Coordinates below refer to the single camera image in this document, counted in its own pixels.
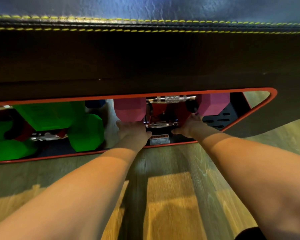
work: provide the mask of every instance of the dumbbell rack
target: dumbbell rack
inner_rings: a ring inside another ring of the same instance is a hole
[[[269,97],[261,102],[254,108],[250,108],[248,102],[243,95],[243,92],[252,91],[268,91]],[[39,99],[39,100],[27,100],[27,101],[4,101],[0,102],[0,106],[3,105],[16,105],[16,104],[31,104],[31,103],[51,103],[51,102],[68,102],[68,101],[90,101],[90,100],[106,100],[106,105],[102,108],[103,112],[99,111],[102,119],[107,119],[104,128],[105,141],[96,150],[88,152],[76,152],[70,146],[69,140],[60,139],[55,141],[41,141],[42,150],[39,150],[36,154],[28,156],[22,159],[0,161],[0,164],[4,163],[16,163],[26,161],[36,161],[43,159],[51,159],[58,157],[71,157],[88,154],[102,153],[112,148],[118,141],[117,137],[118,128],[115,122],[118,120],[114,111],[113,99],[123,98],[139,98],[139,97],[152,97],[152,96],[170,96],[170,95],[181,95],[181,94],[209,94],[209,93],[230,93],[230,103],[223,109],[218,115],[205,116],[203,121],[209,126],[215,127],[220,131],[225,131],[232,125],[236,124],[243,118],[249,116],[253,112],[257,111],[265,104],[269,103],[277,94],[273,88],[246,88],[246,89],[228,89],[228,90],[207,90],[207,91],[190,91],[190,92],[167,92],[167,93],[151,93],[151,94],[133,94],[133,95],[114,95],[114,96],[91,96],[91,97],[77,97],[77,98],[57,98],[57,99]],[[170,126],[165,128],[147,128],[148,131],[152,131],[153,136],[165,135],[168,137],[168,144],[150,145],[150,141],[147,142],[145,148],[171,146],[177,144],[195,143],[196,141],[192,138],[186,138],[182,135],[173,135],[171,130],[176,126]]]

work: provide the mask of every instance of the black shorts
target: black shorts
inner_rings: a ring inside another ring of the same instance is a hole
[[[240,232],[234,240],[267,240],[259,227],[252,227]]]

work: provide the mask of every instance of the pink dumbbell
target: pink dumbbell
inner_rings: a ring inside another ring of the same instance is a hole
[[[201,116],[218,115],[230,103],[230,93],[199,94],[196,101]]]
[[[117,98],[113,100],[114,111],[123,122],[141,121],[146,115],[146,98]]]

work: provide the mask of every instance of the warning sticker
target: warning sticker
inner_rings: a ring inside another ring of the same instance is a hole
[[[150,137],[150,145],[154,146],[154,145],[163,145],[163,144],[170,144],[170,139],[169,139],[169,135],[165,134],[165,135],[155,135]]]

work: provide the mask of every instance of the wooden floor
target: wooden floor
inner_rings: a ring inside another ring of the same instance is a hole
[[[300,154],[300,120],[248,140]],[[0,165],[0,221],[95,157]],[[195,143],[138,154],[102,239],[228,240],[252,226],[248,210]]]

